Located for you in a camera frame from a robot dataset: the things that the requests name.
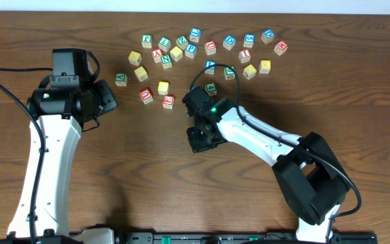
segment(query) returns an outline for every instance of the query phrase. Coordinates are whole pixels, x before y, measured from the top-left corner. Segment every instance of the wood grain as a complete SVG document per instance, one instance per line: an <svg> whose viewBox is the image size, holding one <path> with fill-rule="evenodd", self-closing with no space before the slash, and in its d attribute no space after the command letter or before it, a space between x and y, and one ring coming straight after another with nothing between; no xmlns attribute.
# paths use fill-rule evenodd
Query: wood grain
<svg viewBox="0 0 390 244"><path fill-rule="evenodd" d="M184 57L163 70L142 34L158 40L201 28L195 59ZM263 44L272 28L289 45L283 56ZM272 71L247 81L238 61L245 33L255 33L251 64L270 59ZM223 38L236 46L228 51ZM207 57L203 43L214 40ZM375 232L390 243L390 16L290 14L142 14L0 12L0 66L51 66L51 51L79 47L92 51L100 77L110 84L119 107L101 118L102 126L82 135L73 162L69 197L72 230L96 223L156 231L264 231L297 227L271 169L235 144L192 154L186 128L193 121L179 102L205 60L235 65L242 79L242 105L280 129L323 135L363 196L362 209L339 218L340 231ZM143 56L149 78L140 83L127 57ZM126 72L127 87L114 76ZM218 97L235 96L235 81L223 69L204 75L216 81ZM22 101L48 73L2 73L0 82ZM159 81L168 81L177 103L162 108ZM149 87L147 106L138 92ZM0 92L0 238L5 236L22 190L29 151L28 119ZM341 209L355 204L352 193Z"/></svg>

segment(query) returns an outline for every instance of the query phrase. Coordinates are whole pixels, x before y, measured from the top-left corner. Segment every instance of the alphabet block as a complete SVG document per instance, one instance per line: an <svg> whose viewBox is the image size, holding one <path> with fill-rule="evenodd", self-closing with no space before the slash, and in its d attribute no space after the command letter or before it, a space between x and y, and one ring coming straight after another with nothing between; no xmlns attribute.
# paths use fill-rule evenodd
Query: alphabet block
<svg viewBox="0 0 390 244"><path fill-rule="evenodd" d="M148 78L147 71L142 66L135 69L135 75L139 81L143 81Z"/></svg>
<svg viewBox="0 0 390 244"><path fill-rule="evenodd" d="M162 39L159 41L159 48L162 51L167 52L170 47L171 47L171 40L166 37L162 37Z"/></svg>
<svg viewBox="0 0 390 244"><path fill-rule="evenodd" d="M247 49L242 50L238 53L238 59L242 64L244 64L245 62L249 62L249 60L251 60L251 56L251 52Z"/></svg>
<svg viewBox="0 0 390 244"><path fill-rule="evenodd" d="M252 64L249 64L246 68L243 69L243 75L247 79L251 79L255 76L255 74L257 74L257 69Z"/></svg>
<svg viewBox="0 0 390 244"><path fill-rule="evenodd" d="M243 42L244 47L252 47L252 46L254 46L254 42L255 42L255 35L254 34L245 34L244 42Z"/></svg>
<svg viewBox="0 0 390 244"><path fill-rule="evenodd" d="M160 57L160 60L162 61L162 67L163 69L171 68L173 66L173 63L171 61L171 57L169 54Z"/></svg>
<svg viewBox="0 0 390 244"><path fill-rule="evenodd" d="M179 46L183 50L186 49L189 45L189 41L184 35L177 38L176 42L177 42L177 46Z"/></svg>
<svg viewBox="0 0 390 244"><path fill-rule="evenodd" d="M178 46L175 46L169 53L176 62L181 60L181 58L183 57L183 51Z"/></svg>
<svg viewBox="0 0 390 244"><path fill-rule="evenodd" d="M117 73L115 75L115 84L117 86L127 86L127 75L126 75L126 73Z"/></svg>
<svg viewBox="0 0 390 244"><path fill-rule="evenodd" d="M152 95L152 93L150 92L150 90L149 90L148 88L142 90L142 91L139 93L139 96L141 97L141 100L142 100L142 102L143 102L144 104L147 104L147 103L153 101L153 95Z"/></svg>
<svg viewBox="0 0 390 244"><path fill-rule="evenodd" d="M260 74L268 74L270 72L270 68L271 68L270 60L262 60L260 62L260 67L259 67Z"/></svg>
<svg viewBox="0 0 390 244"><path fill-rule="evenodd" d="M273 41L275 37L275 33L271 29L267 29L263 31L263 34L261 34L261 40L264 42L264 44L268 44L269 42Z"/></svg>
<svg viewBox="0 0 390 244"><path fill-rule="evenodd" d="M199 42L201 37L201 30L197 28L192 28L190 31L189 39L193 42Z"/></svg>
<svg viewBox="0 0 390 244"><path fill-rule="evenodd" d="M210 60L206 61L206 67L208 67L210 65L213 65L213 64L216 64L216 62L215 61L210 61ZM209 74L209 75L214 75L215 74L215 68L216 68L216 66L211 67L211 68L205 70L204 73Z"/></svg>
<svg viewBox="0 0 390 244"><path fill-rule="evenodd" d="M152 35L142 35L142 47L152 48L153 47L153 36Z"/></svg>
<svg viewBox="0 0 390 244"><path fill-rule="evenodd" d="M233 46L236 44L236 38L234 38L231 35L228 35L224 40L223 40L223 47L231 50Z"/></svg>
<svg viewBox="0 0 390 244"><path fill-rule="evenodd" d="M195 58L197 47L194 44L189 44L186 50L184 51L184 54L186 57L189 58Z"/></svg>
<svg viewBox="0 0 390 244"><path fill-rule="evenodd" d="M280 41L276 44L274 51L281 56L288 49L288 44L285 41Z"/></svg>
<svg viewBox="0 0 390 244"><path fill-rule="evenodd" d="M130 52L129 62L133 65L139 66L141 64L141 54L135 51Z"/></svg>

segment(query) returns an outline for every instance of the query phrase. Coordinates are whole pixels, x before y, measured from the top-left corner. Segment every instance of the wooden block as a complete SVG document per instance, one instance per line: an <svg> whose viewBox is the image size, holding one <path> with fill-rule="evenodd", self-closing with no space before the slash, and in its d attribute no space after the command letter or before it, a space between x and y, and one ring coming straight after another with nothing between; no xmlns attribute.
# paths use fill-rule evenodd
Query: wooden block
<svg viewBox="0 0 390 244"><path fill-rule="evenodd" d="M216 95L217 94L216 83L206 84L206 92L209 94L209 96Z"/></svg>
<svg viewBox="0 0 390 244"><path fill-rule="evenodd" d="M135 51L130 52L129 62L133 65L139 66L141 64L141 54Z"/></svg>
<svg viewBox="0 0 390 244"><path fill-rule="evenodd" d="M183 57L183 51L178 46L175 46L169 53L176 62L179 62Z"/></svg>
<svg viewBox="0 0 390 244"><path fill-rule="evenodd" d="M170 47L171 47L171 40L166 37L162 37L162 39L159 41L159 48L162 51L167 52Z"/></svg>
<svg viewBox="0 0 390 244"><path fill-rule="evenodd" d="M264 44L268 44L269 42L273 41L275 37L275 33L271 29L267 29L263 31L263 34L261 34L261 40L264 42Z"/></svg>
<svg viewBox="0 0 390 244"><path fill-rule="evenodd" d="M262 60L260 62L260 67L259 67L260 74L268 74L270 72L270 68L271 68L270 60Z"/></svg>
<svg viewBox="0 0 390 244"><path fill-rule="evenodd" d="M249 62L249 60L251 60L251 56L251 52L247 49L238 52L238 59L242 64L244 64L245 62Z"/></svg>
<svg viewBox="0 0 390 244"><path fill-rule="evenodd" d="M285 41L280 41L276 44L274 51L281 56L288 49L288 44Z"/></svg>
<svg viewBox="0 0 390 244"><path fill-rule="evenodd" d="M246 68L243 69L243 75L247 79L251 79L255 76L255 74L257 74L257 69L252 64L249 64Z"/></svg>
<svg viewBox="0 0 390 244"><path fill-rule="evenodd" d="M117 86L127 86L127 75L126 75L126 73L117 73L115 75L115 84Z"/></svg>
<svg viewBox="0 0 390 244"><path fill-rule="evenodd" d="M165 96L163 98L162 105L164 108L173 109L174 107L174 97L173 96Z"/></svg>
<svg viewBox="0 0 390 244"><path fill-rule="evenodd" d="M231 35L228 35L224 40L223 40L223 47L231 50L233 46L236 44L236 38L234 38Z"/></svg>
<svg viewBox="0 0 390 244"><path fill-rule="evenodd" d="M234 74L234 72L232 72L232 70L230 68L225 68L223 70L223 74L225 75L225 79L234 79L236 78L236 74Z"/></svg>
<svg viewBox="0 0 390 244"><path fill-rule="evenodd" d="M163 56L162 50L160 48L155 49L152 51L154 62L158 63L160 62L160 58Z"/></svg>
<svg viewBox="0 0 390 244"><path fill-rule="evenodd" d="M169 83L164 81L159 81L159 86L157 90L160 95L168 95L169 92Z"/></svg>
<svg viewBox="0 0 390 244"><path fill-rule="evenodd" d="M252 46L254 46L254 42L255 42L255 35L254 34L245 34L244 42L243 42L244 47L252 47Z"/></svg>
<svg viewBox="0 0 390 244"><path fill-rule="evenodd" d="M192 28L189 34L190 41L199 42L201 37L201 30L197 28Z"/></svg>
<svg viewBox="0 0 390 244"><path fill-rule="evenodd" d="M162 67L163 69L171 68L173 66L173 63L171 61L171 57L169 54L160 57L160 60L162 61Z"/></svg>
<svg viewBox="0 0 390 244"><path fill-rule="evenodd" d="M152 48L153 47L153 36L152 35L142 35L142 47Z"/></svg>
<svg viewBox="0 0 390 244"><path fill-rule="evenodd" d="M188 41L188 39L184 35L182 35L181 37L177 38L176 42L177 42L177 46L180 47L183 50L186 49L188 47L188 45L189 45L189 41Z"/></svg>
<svg viewBox="0 0 390 244"><path fill-rule="evenodd" d="M148 78L147 71L142 66L135 69L135 75L139 81L143 81Z"/></svg>
<svg viewBox="0 0 390 244"><path fill-rule="evenodd" d="M186 50L184 51L184 54L186 57L189 58L195 58L197 47L194 44L189 44Z"/></svg>
<svg viewBox="0 0 390 244"><path fill-rule="evenodd" d="M141 100L142 100L142 102L144 102L144 104L147 104L149 102L153 102L153 94L152 94L152 92L150 92L150 90L148 88L142 90L139 93L139 96L141 97Z"/></svg>
<svg viewBox="0 0 390 244"><path fill-rule="evenodd" d="M216 43L215 41L207 41L204 46L206 49L207 55L216 54Z"/></svg>
<svg viewBox="0 0 390 244"><path fill-rule="evenodd" d="M211 61L211 60L207 60L206 61L206 67L208 67L210 65L213 65L213 64L216 64L216 62L215 61ZM211 67L211 68L205 70L204 73L209 74L209 75L214 75L215 74L215 68L216 68L216 66Z"/></svg>

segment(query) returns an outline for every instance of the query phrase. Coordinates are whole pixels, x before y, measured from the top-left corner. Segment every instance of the black cable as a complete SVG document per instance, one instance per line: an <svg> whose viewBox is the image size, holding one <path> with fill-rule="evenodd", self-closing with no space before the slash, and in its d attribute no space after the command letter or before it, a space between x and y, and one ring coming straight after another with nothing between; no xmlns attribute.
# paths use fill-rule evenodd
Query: black cable
<svg viewBox="0 0 390 244"><path fill-rule="evenodd" d="M237 115L239 116L239 118L242 120L243 123L246 123L249 127L251 127L252 129L254 129L255 131L263 134L264 136L267 136L273 140L276 140L278 141L278 143L280 144L284 144L284 145L287 145L293 149L296 149L298 150L300 153L303 153L304 155L308 156L309 158L312 158L312 159L315 159L316 161L319 161L320 163L322 163L323 165L325 166L328 166L330 167L331 169L335 170L339 176L345 181L346 184L348 184L350 186L351 189L353 189L353 192L355 193L356 195L356 199L357 199L357 205L356 207L354 207L352 210L349 210L349 211L345 211L345 212L342 212L342 213L336 213L336 214L332 214L330 217L329 217L329 225L328 225L328 232L326 233L326 242L328 242L329 240L329 235L330 235L330 231L332 229L332 225L333 225L333 222L334 222L334 219L336 217L343 217L343 216L348 216L348 215L351 215L351 214L354 214L355 212L357 212L360 207L362 206L362 197L361 197L361 194L357 188L357 186L353 183L353 181L348 177L346 176L343 172L341 172L339 169L337 169L332 163L329 163L328 160L324 159L322 155L319 155L315 152L310 152L308 150L305 150L299 146L297 146L296 144L293 144L292 142L288 142L286 140L283 140L281 137L277 137L275 135L272 135L262 129L259 129L257 126L253 125L250 121L248 121L246 119L245 116L242 115L242 113L240 112L240 107L239 107L239 99L240 99L240 80L238 78L238 75L237 75L237 72L230 66L228 65L225 65L225 64L212 64L208 67L205 67L202 71L200 71L194 78L194 80L192 81L192 83L190 84L190 87L189 87L189 91L193 88L196 80L204 73L204 71L208 70L209 68L212 68L212 67L216 67L216 66L222 66L222 67L226 67L226 68L229 68L231 69L234 74L236 75L236 80L237 80L237 94L236 94L236 112L237 112Z"/></svg>
<svg viewBox="0 0 390 244"><path fill-rule="evenodd" d="M18 69L10 69L10 68L0 68L1 71L19 71ZM36 71L37 69L33 68L25 68L23 71ZM23 105L23 103L15 97L7 88L2 86L0 84L0 90L3 91L5 94L7 94L28 116L28 118L31 120L31 123L34 125L35 129L37 130L37 133L39 135L40 139L40 149L39 149L39 162L37 164L37 170L35 173L34 178L34 184L32 186L32 192L31 192L31 201L30 201L30 213L29 213L29 227L30 227L30 237L31 237L31 244L35 244L35 203L37 198L37 191L39 187L39 180L41 175L41 169L43 166L43 159L45 157L46 152L46 141L45 136L43 135L43 132L41 131L39 124L34 120L33 116L30 114L28 109Z"/></svg>

